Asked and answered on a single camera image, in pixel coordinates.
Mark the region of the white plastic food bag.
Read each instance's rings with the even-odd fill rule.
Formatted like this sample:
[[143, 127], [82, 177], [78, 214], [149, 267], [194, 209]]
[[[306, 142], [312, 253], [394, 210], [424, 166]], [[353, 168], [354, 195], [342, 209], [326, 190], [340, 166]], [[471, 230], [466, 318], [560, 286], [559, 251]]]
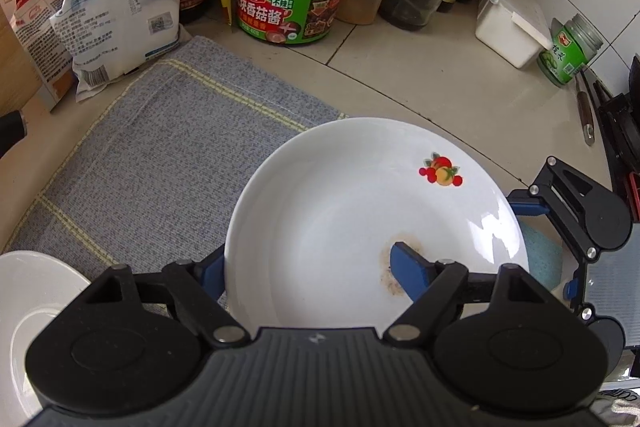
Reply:
[[50, 23], [72, 57], [76, 100], [175, 49], [179, 10], [180, 0], [63, 0]]

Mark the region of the grey and teal towel mat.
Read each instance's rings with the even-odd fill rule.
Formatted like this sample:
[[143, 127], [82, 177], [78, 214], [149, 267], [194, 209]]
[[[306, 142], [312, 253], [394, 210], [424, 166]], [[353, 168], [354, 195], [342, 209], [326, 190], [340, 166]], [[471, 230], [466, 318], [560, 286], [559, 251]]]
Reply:
[[88, 279], [156, 272], [224, 243], [260, 164], [338, 110], [204, 37], [134, 80], [79, 140], [6, 242]]

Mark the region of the white plastic seasoning box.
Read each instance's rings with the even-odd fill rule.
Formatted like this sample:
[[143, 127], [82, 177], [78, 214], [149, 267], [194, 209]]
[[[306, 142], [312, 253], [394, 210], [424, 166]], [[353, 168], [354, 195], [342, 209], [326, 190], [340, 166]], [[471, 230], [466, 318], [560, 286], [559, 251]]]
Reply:
[[475, 37], [517, 69], [552, 48], [550, 30], [536, 0], [480, 0]]

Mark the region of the gas stove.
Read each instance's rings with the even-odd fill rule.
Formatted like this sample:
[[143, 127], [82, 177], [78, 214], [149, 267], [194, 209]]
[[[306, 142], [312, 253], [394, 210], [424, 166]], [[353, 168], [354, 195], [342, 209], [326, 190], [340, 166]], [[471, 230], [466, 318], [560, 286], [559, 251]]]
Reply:
[[639, 54], [634, 54], [629, 92], [612, 96], [602, 81], [593, 83], [596, 112], [613, 191], [639, 221]]

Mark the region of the red white clipped food bag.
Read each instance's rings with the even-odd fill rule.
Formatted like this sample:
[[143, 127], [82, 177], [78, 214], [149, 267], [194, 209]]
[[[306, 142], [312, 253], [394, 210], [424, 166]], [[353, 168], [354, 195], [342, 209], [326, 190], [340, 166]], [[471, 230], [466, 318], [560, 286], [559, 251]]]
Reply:
[[38, 74], [39, 98], [51, 109], [74, 83], [72, 57], [50, 23], [63, 0], [8, 1], [14, 4], [10, 26]]

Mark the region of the bamboo cutting board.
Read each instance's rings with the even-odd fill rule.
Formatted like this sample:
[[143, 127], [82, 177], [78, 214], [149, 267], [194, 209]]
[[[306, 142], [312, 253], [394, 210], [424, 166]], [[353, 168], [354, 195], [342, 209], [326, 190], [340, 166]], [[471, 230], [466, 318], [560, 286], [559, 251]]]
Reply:
[[37, 93], [40, 78], [32, 61], [1, 13], [0, 30], [0, 114], [6, 115], [23, 106]]

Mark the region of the large white floral plate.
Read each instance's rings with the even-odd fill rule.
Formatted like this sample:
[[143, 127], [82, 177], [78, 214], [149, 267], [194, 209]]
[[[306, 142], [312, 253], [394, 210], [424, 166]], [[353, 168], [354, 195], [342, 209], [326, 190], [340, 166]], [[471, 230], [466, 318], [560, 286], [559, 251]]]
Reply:
[[1, 424], [21, 426], [40, 410], [25, 371], [32, 340], [89, 281], [61, 260], [37, 251], [1, 256]]

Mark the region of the small green label jar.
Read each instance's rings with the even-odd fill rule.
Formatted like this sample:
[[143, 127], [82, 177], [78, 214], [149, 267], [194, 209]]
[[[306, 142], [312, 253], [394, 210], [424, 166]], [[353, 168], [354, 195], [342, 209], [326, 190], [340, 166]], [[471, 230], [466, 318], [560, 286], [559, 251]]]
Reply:
[[564, 87], [595, 57], [603, 46], [599, 31], [582, 14], [566, 23], [554, 20], [552, 48], [539, 53], [537, 65], [558, 87]]

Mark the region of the white plate with brown stain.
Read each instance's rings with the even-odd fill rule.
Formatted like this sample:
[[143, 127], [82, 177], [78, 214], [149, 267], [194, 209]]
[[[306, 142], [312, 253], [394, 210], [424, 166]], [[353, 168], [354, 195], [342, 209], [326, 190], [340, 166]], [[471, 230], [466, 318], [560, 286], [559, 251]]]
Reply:
[[514, 213], [468, 153], [405, 122], [349, 118], [280, 146], [245, 185], [224, 254], [246, 329], [386, 329], [410, 305], [390, 272], [402, 242], [473, 272], [527, 265]]

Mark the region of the brown handled utensil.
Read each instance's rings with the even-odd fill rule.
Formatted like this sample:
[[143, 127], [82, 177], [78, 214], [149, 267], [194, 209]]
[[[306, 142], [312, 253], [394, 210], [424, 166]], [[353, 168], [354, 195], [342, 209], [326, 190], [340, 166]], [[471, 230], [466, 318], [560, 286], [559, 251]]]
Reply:
[[596, 134], [594, 133], [594, 119], [592, 115], [589, 95], [586, 91], [585, 74], [583, 72], [580, 72], [576, 76], [575, 82], [576, 100], [580, 125], [582, 126], [582, 135], [584, 136], [585, 143], [588, 146], [593, 146], [594, 141], [596, 141]]

